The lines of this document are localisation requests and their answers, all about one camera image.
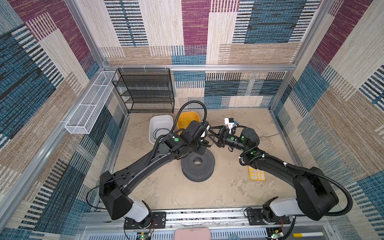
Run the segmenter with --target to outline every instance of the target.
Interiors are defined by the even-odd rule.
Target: black mesh shelf
[[[175,97],[168,68],[119,68],[112,81],[129,113],[173,113]]]

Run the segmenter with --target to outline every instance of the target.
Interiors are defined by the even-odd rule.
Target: yellow plastic bin
[[[192,122],[193,120],[200,122],[200,118],[197,112],[190,111],[190,112],[181,113],[179,116],[179,119],[177,120],[178,129],[180,128],[186,129],[190,124],[190,122]]]

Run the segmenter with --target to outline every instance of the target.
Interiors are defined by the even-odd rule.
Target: marker
[[[294,233],[293,237],[320,237],[324,236],[322,232],[305,232],[305,233]]]

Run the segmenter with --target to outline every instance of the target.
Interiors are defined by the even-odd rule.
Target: white plastic bin
[[[156,140],[154,139],[154,131],[160,128],[167,128],[171,130],[173,126],[173,117],[171,115],[159,115],[154,116],[149,121],[149,141],[154,145]],[[166,129],[160,129],[156,132],[156,137],[169,133]]]

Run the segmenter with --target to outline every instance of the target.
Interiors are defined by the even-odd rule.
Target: wire mesh organizer
[[[113,89],[114,71],[103,71],[65,124],[70,134],[89,134]]]
[[[175,97],[168,68],[118,68],[113,85],[129,113],[173,113]]]

